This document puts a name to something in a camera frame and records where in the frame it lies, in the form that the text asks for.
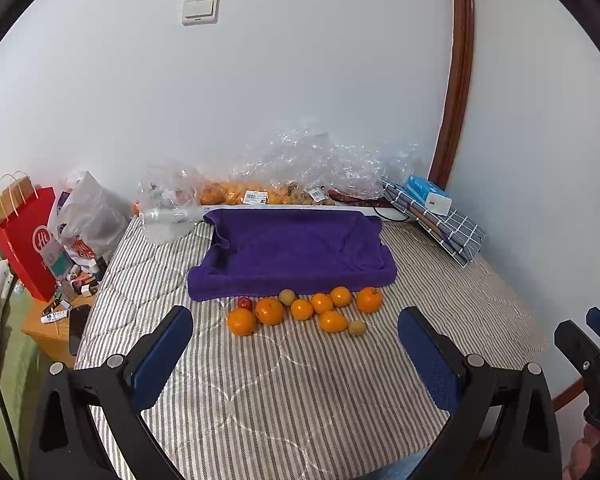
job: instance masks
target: mattress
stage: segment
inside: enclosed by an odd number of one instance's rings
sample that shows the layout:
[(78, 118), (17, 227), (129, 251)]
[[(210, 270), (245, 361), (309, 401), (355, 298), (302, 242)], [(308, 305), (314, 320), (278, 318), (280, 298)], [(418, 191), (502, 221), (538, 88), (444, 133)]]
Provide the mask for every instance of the mattress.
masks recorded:
[[(462, 269), (419, 227), (383, 224), (398, 275), (382, 289), (367, 332), (325, 334), (317, 319), (286, 313), (277, 326), (233, 336), (232, 298), (189, 299), (186, 274), (212, 237), (201, 222), (175, 242), (156, 246), (139, 219), (129, 225), (104, 277), (76, 359), (95, 367), (126, 353), (174, 304), (191, 310), (194, 335), (147, 426), (187, 479), (350, 479), (430, 446), (448, 418), (437, 409), (397, 338), (397, 317), (417, 305), (464, 353), (520, 369), (546, 339), (519, 298), (478, 256)], [(99, 408), (93, 416), (112, 464), (133, 478)]]

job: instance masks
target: wooden nightstand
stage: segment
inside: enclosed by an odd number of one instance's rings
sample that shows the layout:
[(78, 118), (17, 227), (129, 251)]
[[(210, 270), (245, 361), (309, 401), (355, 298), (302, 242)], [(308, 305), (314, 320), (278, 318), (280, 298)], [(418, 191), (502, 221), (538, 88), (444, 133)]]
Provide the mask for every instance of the wooden nightstand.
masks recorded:
[[(93, 304), (95, 296), (78, 296), (71, 302), (72, 306), (82, 304)], [(56, 323), (40, 323), (42, 311), (48, 303), (34, 300), (29, 313), (25, 318), (20, 330), (30, 336), (40, 349), (53, 359), (54, 362), (66, 364), (69, 368), (74, 367), (75, 357), (69, 354), (69, 319), (65, 317)]]

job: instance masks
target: barcode label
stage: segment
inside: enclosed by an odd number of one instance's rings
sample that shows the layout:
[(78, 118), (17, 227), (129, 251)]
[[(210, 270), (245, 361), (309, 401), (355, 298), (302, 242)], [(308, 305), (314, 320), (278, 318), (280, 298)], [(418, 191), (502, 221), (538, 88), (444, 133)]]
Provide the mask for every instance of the barcode label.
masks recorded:
[(329, 195), (327, 195), (321, 187), (309, 189), (307, 190), (307, 193), (311, 195), (311, 198), (314, 199), (314, 202), (322, 202), (323, 200), (327, 200), (329, 198)]
[(243, 204), (266, 204), (269, 195), (266, 191), (246, 191), (244, 193)]

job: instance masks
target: tissue box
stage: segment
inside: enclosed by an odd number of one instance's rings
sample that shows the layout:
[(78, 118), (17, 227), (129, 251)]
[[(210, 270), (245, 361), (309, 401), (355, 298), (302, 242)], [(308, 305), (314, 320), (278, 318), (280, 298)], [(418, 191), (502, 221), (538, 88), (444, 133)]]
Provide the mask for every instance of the tissue box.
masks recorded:
[(420, 176), (411, 175), (405, 188), (409, 196), (432, 213), (442, 216), (449, 214), (451, 199), (433, 182)]

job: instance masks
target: light switch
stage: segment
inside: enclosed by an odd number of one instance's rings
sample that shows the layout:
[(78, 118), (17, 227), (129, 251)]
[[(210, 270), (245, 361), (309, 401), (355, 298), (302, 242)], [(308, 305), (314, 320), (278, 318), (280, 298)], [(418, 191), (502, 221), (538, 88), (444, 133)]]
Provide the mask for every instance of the light switch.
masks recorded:
[(211, 16), (214, 13), (213, 0), (194, 0), (184, 3), (185, 18), (201, 18)]
[(214, 22), (217, 6), (218, 0), (184, 0), (182, 4), (183, 25)]

